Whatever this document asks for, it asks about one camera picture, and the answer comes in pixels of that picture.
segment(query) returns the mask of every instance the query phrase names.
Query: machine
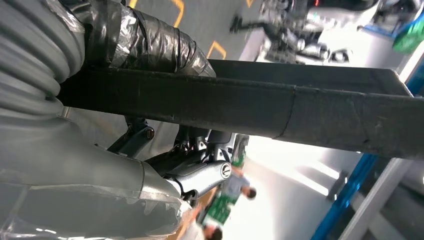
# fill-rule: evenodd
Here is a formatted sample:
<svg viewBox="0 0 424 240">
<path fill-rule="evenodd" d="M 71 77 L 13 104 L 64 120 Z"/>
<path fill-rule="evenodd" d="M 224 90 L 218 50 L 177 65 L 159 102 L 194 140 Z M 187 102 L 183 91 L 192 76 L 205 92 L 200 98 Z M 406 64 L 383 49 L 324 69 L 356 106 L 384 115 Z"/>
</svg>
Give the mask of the machine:
<svg viewBox="0 0 424 240">
<path fill-rule="evenodd" d="M 259 56 L 278 63 L 348 66 L 354 53 L 327 46 L 320 41 L 323 32 L 357 31 L 370 24 L 395 32 L 417 19 L 422 10 L 420 0 L 265 0 L 261 14 L 268 14 L 271 21 L 289 34 L 271 45 L 265 40 Z M 299 40 L 306 42 L 301 49 L 292 44 Z"/>
</svg>

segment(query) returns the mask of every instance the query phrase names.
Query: round logo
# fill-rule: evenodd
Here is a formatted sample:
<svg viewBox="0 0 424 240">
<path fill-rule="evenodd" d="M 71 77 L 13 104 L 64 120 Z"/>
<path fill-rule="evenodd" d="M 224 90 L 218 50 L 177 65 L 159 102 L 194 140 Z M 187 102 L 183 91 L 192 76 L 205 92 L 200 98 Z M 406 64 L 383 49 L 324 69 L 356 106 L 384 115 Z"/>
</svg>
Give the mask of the round logo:
<svg viewBox="0 0 424 240">
<path fill-rule="evenodd" d="M 221 176 L 222 178 L 227 179 L 230 177 L 230 175 L 231 175 L 231 165 L 228 162 L 226 162 L 222 164 L 221 166 Z"/>
</svg>

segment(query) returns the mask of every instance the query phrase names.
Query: robotic arm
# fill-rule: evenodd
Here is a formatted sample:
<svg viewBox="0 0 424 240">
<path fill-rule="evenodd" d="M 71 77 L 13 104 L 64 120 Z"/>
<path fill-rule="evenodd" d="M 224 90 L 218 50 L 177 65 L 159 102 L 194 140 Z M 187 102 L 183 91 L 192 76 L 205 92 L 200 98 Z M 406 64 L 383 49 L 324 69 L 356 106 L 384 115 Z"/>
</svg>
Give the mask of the robotic arm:
<svg viewBox="0 0 424 240">
<path fill-rule="evenodd" d="M 56 99 L 60 83 L 85 66 L 215 76 L 185 33 L 111 0 L 0 0 L 0 29 L 0 192 L 9 209 L 0 216 L 0 235 L 55 240 L 169 235 L 182 219 L 181 198 L 222 182 L 221 169 L 231 172 L 226 159 L 215 160 L 211 156 L 220 154 L 206 147 L 207 158 L 191 149 L 175 153 L 178 168 L 160 175 L 160 165 L 119 154 L 136 153 L 136 133 L 150 128 L 135 127 L 106 151 L 57 117 L 63 108 Z"/>
</svg>

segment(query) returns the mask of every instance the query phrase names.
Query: black plastic wrap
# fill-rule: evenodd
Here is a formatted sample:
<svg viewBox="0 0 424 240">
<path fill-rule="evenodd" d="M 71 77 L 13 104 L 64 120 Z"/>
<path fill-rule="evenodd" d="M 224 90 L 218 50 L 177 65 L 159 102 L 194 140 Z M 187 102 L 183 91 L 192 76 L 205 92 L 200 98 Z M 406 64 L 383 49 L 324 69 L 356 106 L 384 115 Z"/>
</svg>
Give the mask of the black plastic wrap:
<svg viewBox="0 0 424 240">
<path fill-rule="evenodd" d="M 110 0 L 62 0 L 84 24 L 85 65 L 215 77 L 187 34 Z"/>
</svg>

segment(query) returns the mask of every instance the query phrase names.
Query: blue metal frame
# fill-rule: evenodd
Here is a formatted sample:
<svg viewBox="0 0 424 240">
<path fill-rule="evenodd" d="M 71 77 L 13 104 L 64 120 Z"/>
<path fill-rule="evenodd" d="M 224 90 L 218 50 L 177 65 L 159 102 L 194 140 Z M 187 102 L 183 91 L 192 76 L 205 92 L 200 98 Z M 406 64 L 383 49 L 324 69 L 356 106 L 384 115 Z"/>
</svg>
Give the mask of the blue metal frame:
<svg viewBox="0 0 424 240">
<path fill-rule="evenodd" d="M 414 96 L 420 92 L 424 85 L 424 60 L 420 59 L 418 64 L 419 67 L 415 70 L 410 80 L 406 83 L 406 87 Z M 346 208 L 349 206 L 354 194 L 364 183 L 365 179 L 376 163 L 377 157 L 378 156 L 376 155 L 366 153 L 362 155 L 346 185 L 337 196 L 337 200 L 333 203 L 327 215 L 315 230 L 315 234 L 311 238 L 312 240 L 325 240 L 327 238 L 333 226 L 338 222 Z"/>
<path fill-rule="evenodd" d="M 410 26 L 412 26 L 413 24 L 421 21 L 423 18 L 424 18 L 424 13 L 422 13 L 414 21 L 409 22 L 409 23 L 403 25 L 398 30 L 394 30 L 393 32 L 389 32 L 387 30 L 382 29 L 379 26 L 372 25 L 372 24 L 364 26 L 363 29 L 366 30 L 366 31 L 368 31 L 368 32 L 371 32 L 371 33 L 375 33 L 375 34 L 378 34 L 378 35 L 389 37 L 391 39 L 395 39 L 398 34 L 402 33 L 403 31 L 408 30 L 410 28 Z"/>
</svg>

